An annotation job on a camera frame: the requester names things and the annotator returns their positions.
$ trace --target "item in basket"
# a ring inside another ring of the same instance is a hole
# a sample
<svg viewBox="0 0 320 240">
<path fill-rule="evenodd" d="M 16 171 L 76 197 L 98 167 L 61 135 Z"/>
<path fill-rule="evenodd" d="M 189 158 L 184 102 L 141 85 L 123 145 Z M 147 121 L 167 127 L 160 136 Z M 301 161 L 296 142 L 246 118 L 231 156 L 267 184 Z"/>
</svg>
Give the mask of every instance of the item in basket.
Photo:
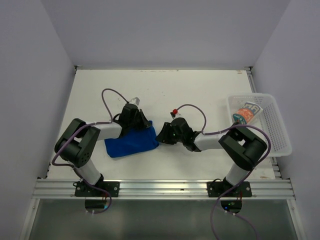
<svg viewBox="0 0 320 240">
<path fill-rule="evenodd" d="M 262 111 L 263 109 L 258 104 L 247 101 L 232 117 L 236 123 L 248 124 Z"/>
</svg>

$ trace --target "mounting plate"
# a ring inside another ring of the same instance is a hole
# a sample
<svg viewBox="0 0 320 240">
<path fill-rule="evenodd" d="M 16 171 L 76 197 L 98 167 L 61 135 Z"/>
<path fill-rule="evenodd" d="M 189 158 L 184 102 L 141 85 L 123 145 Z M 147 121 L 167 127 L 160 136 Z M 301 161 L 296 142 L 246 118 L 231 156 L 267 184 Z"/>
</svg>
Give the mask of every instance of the mounting plate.
<svg viewBox="0 0 320 240">
<path fill-rule="evenodd" d="M 222 181 L 208 181 L 206 183 L 206 190 L 208 192 L 209 198 L 217 198 L 228 189 L 225 188 L 225 185 Z M 242 197 L 245 197 L 245 198 L 252 197 L 250 182 L 244 181 L 243 183 L 241 183 L 240 186 L 235 188 L 233 191 L 224 195 L 223 198 L 230 198 L 230 197 L 237 198 L 239 197 L 240 193 L 242 193 Z"/>
<path fill-rule="evenodd" d="M 103 192 L 95 190 L 82 181 L 73 183 L 75 186 L 74 196 L 76 197 L 101 197 Z M 105 189 L 110 193 L 111 197 L 116 198 L 119 195 L 120 182 L 118 181 L 102 181 L 99 183 L 99 188 Z"/>
</svg>

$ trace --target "laundry basket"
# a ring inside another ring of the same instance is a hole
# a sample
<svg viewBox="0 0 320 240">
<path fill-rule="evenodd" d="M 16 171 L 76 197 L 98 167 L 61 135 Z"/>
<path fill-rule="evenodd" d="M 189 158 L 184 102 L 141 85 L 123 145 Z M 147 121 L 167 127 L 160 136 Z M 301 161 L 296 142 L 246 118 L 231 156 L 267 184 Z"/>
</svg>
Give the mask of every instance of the laundry basket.
<svg viewBox="0 0 320 240">
<path fill-rule="evenodd" d="M 252 123 L 249 122 L 249 125 L 262 129 L 269 136 L 271 141 L 271 151 L 268 156 L 281 157 L 290 155 L 292 147 L 288 133 L 277 102 L 270 94 L 239 93 L 229 95 L 227 97 L 226 104 L 229 112 L 230 124 L 234 123 L 232 115 L 237 112 L 239 108 L 242 108 L 245 102 L 252 102 L 263 108 L 263 112 L 258 115 Z M 258 131 L 252 131 L 262 139 L 265 139 L 265 137 Z"/>
</svg>

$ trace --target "white table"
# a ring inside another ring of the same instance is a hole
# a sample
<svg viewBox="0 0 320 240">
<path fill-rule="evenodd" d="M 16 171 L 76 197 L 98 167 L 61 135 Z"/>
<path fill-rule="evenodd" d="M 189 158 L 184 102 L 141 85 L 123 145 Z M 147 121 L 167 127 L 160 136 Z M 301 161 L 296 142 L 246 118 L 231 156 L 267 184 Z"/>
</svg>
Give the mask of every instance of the white table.
<svg viewBox="0 0 320 240">
<path fill-rule="evenodd" d="M 194 104 L 207 116 L 205 132 L 230 126 L 226 98 L 232 93 L 251 92 L 246 71 L 236 70 L 78 70 L 61 125 L 59 136 L 72 119 L 86 122 L 108 121 L 101 91 L 112 88 L 128 100 L 140 98 L 140 108 L 153 121 L 158 134 L 170 112 L 182 104 Z M 111 91 L 105 99 L 113 113 L 125 102 Z M 180 111 L 193 130 L 201 130 L 204 119 L 191 107 Z M 96 143 L 91 157 L 105 179 L 114 180 L 210 180 L 223 179 L 233 161 L 224 150 L 190 152 L 181 143 L 161 144 L 158 148 L 126 157 L 110 158 L 104 141 Z M 49 179 L 76 179 L 69 167 L 51 166 Z M 249 179 L 275 179 L 269 159 L 253 171 Z"/>
</svg>

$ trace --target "folded blue cloth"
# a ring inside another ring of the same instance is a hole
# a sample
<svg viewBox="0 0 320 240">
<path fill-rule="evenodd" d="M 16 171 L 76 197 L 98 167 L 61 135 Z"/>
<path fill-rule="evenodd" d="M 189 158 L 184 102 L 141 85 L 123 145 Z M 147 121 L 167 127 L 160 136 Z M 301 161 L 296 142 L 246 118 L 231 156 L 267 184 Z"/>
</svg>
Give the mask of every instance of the folded blue cloth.
<svg viewBox="0 0 320 240">
<path fill-rule="evenodd" d="M 131 129 L 123 137 L 105 139 L 106 152 L 111 158 L 118 158 L 153 150 L 159 146 L 156 136 L 153 126 L 139 131 Z"/>
</svg>

